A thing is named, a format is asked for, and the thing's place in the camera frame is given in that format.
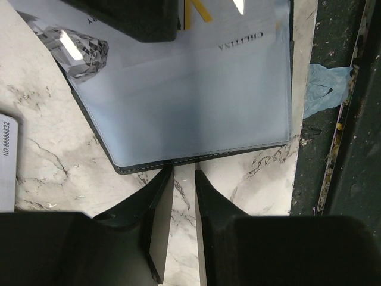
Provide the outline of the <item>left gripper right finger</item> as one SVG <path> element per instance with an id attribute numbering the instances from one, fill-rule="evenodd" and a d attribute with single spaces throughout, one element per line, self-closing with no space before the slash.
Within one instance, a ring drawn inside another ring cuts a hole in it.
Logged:
<path id="1" fill-rule="evenodd" d="M 379 285 L 380 252 L 348 216 L 250 216 L 195 172 L 202 285 Z"/>

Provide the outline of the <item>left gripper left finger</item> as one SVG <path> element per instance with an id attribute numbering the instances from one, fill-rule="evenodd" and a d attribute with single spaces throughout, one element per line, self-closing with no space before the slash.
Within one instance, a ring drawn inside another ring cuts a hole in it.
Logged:
<path id="1" fill-rule="evenodd" d="M 162 169 L 114 207 L 1 214 L 2 285 L 161 285 L 174 178 Z"/>

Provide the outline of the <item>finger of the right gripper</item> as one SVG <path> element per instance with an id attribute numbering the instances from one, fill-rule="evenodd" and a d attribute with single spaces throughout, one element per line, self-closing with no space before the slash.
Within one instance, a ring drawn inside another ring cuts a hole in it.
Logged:
<path id="1" fill-rule="evenodd" d="M 177 36 L 177 0 L 66 1 L 139 42 L 172 42 Z"/>

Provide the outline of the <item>black leather card holder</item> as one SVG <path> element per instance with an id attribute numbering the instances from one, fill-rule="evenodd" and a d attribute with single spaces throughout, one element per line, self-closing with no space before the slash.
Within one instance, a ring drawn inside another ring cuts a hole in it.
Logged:
<path id="1" fill-rule="evenodd" d="M 68 80 L 121 175 L 285 145 L 291 140 L 291 1 L 276 1 L 274 42 Z"/>

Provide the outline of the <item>silver grey credit card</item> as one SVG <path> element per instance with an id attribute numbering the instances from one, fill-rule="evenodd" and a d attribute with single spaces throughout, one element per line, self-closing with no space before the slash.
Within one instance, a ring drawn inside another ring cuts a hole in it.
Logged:
<path id="1" fill-rule="evenodd" d="M 18 121 L 9 115 L 1 114 L 1 213 L 11 213 L 15 209 L 19 137 Z"/>

